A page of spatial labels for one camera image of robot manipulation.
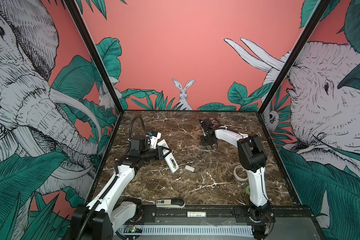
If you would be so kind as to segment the white remote control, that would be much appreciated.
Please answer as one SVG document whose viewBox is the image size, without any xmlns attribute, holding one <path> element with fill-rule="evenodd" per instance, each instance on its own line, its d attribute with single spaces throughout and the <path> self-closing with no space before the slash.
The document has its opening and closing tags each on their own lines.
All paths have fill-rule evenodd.
<svg viewBox="0 0 360 240">
<path fill-rule="evenodd" d="M 173 156 L 172 150 L 169 148 L 166 140 L 158 142 L 158 146 L 163 147 L 163 154 L 166 163 L 168 164 L 172 173 L 175 173 L 179 169 L 179 165 Z"/>
</svg>

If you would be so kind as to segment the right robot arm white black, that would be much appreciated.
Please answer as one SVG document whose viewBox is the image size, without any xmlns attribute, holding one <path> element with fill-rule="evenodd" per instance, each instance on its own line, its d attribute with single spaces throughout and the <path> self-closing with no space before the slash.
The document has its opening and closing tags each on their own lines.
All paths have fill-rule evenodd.
<svg viewBox="0 0 360 240">
<path fill-rule="evenodd" d="M 249 216 L 252 221 L 261 222 L 268 215 L 271 206 L 265 184 L 268 157 L 259 136 L 240 133 L 221 123 L 214 124 L 210 119 L 200 120 L 200 124 L 203 131 L 203 146 L 212 147 L 222 140 L 238 149 L 239 162 L 247 172 L 251 191 Z"/>
</svg>

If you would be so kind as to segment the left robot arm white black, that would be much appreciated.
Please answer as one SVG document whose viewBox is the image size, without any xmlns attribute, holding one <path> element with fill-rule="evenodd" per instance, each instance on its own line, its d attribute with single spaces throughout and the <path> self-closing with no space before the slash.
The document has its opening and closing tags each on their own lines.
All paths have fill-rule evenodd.
<svg viewBox="0 0 360 240">
<path fill-rule="evenodd" d="M 168 156 L 164 151 L 171 152 L 158 145 L 160 138 L 161 133 L 156 131 L 130 138 L 129 147 L 115 161 L 115 173 L 101 192 L 73 213 L 68 240 L 111 240 L 125 222 L 141 217 L 140 200 L 129 199 L 119 207 L 116 203 L 144 163 L 162 160 Z"/>
</svg>

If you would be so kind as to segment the white battery cover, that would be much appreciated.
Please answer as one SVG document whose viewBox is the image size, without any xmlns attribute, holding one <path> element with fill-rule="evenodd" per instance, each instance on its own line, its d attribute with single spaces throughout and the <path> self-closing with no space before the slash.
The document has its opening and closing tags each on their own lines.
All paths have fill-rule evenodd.
<svg viewBox="0 0 360 240">
<path fill-rule="evenodd" d="M 185 169 L 190 171 L 190 172 L 193 172 L 193 173 L 195 172 L 195 168 L 193 168 L 191 166 L 188 166 L 188 165 L 185 166 Z"/>
</svg>

